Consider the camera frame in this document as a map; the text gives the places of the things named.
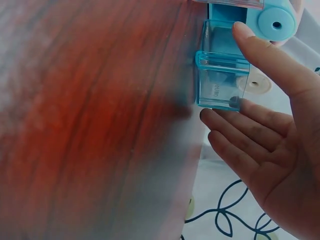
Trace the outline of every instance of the palm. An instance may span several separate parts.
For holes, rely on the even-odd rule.
[[[302,220],[307,222],[310,206],[320,202],[291,116],[244,100],[241,113],[204,109],[201,119],[211,129],[213,149],[280,227],[290,229]]]

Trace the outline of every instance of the pencil sharpener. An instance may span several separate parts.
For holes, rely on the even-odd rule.
[[[233,38],[233,24],[247,24],[261,39],[284,41],[297,31],[295,10],[290,0],[194,1],[208,6],[200,50],[195,54],[196,103],[204,108],[239,111],[252,67]]]

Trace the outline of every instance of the reddish-brown table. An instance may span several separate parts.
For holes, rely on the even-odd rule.
[[[0,240],[177,240],[203,138],[191,0],[0,0]]]

